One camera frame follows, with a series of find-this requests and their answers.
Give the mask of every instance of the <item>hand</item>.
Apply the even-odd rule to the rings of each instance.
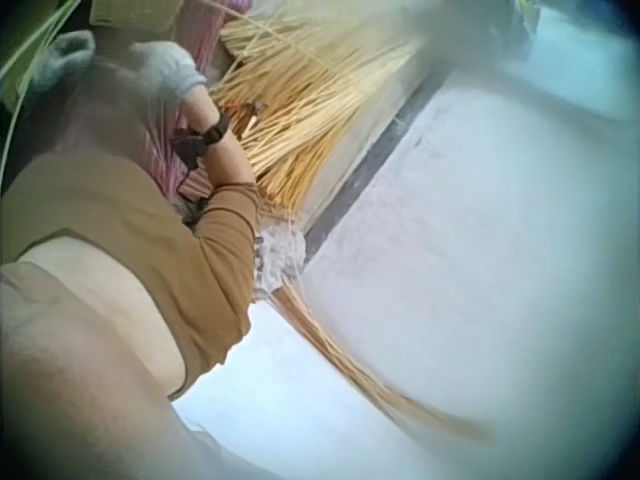
[[[207,83],[189,52],[174,42],[135,43],[129,56],[132,68],[120,69],[116,77],[143,97],[177,105],[187,92]]]
[[[95,51],[93,34],[88,30],[60,35],[38,59],[29,94],[46,92],[65,76],[78,76],[89,66]]]

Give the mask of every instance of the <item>sleeve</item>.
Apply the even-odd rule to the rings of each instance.
[[[253,184],[215,190],[194,233],[233,312],[246,315],[253,294],[259,197]]]

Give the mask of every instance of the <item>person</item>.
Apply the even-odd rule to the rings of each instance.
[[[214,191],[192,231],[132,159],[49,153],[20,171],[1,202],[3,441],[44,478],[273,478],[170,404],[248,332],[251,165],[186,51],[130,53],[139,68],[114,81],[182,108]]]

